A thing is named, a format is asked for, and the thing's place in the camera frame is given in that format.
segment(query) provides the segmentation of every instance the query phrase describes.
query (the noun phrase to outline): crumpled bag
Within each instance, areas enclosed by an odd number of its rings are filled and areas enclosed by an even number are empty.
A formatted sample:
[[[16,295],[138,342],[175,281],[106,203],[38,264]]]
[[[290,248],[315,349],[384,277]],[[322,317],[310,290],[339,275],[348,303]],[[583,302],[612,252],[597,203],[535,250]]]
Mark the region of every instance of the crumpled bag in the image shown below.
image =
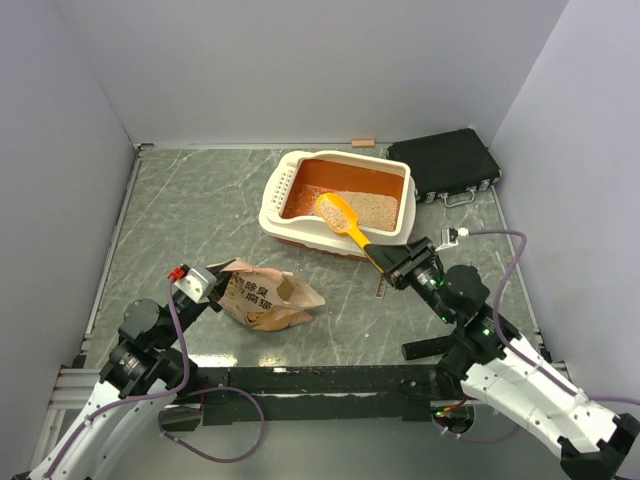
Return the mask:
[[[222,272],[232,275],[217,303],[253,330],[276,332],[310,322],[313,316],[305,309],[325,303],[324,297],[290,272],[254,267],[240,259]]]

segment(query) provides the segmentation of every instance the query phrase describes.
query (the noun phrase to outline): marble surface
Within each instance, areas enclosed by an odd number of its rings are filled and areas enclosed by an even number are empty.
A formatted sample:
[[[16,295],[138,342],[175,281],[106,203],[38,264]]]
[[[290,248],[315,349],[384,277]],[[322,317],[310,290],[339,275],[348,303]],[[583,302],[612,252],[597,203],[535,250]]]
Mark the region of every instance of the marble surface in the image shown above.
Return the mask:
[[[294,272],[326,299],[314,320],[285,331],[255,332],[207,310],[186,332],[190,357],[200,366],[396,365],[400,345],[447,334],[412,290],[387,288],[375,298],[379,274],[367,263],[284,245],[258,224],[262,192],[276,164],[292,149],[151,149],[142,160],[96,318],[86,366],[99,367],[115,345],[125,307],[149,297],[166,303],[166,276],[181,263],[202,265],[241,257]],[[383,157],[384,149],[344,148]],[[448,226],[501,228],[493,194],[447,209],[419,205],[412,238],[436,244]],[[499,235],[464,239],[441,252],[447,266],[475,265],[494,289],[511,253]],[[512,279],[501,313],[529,338],[533,323],[522,285]],[[435,362],[424,359],[418,362]]]

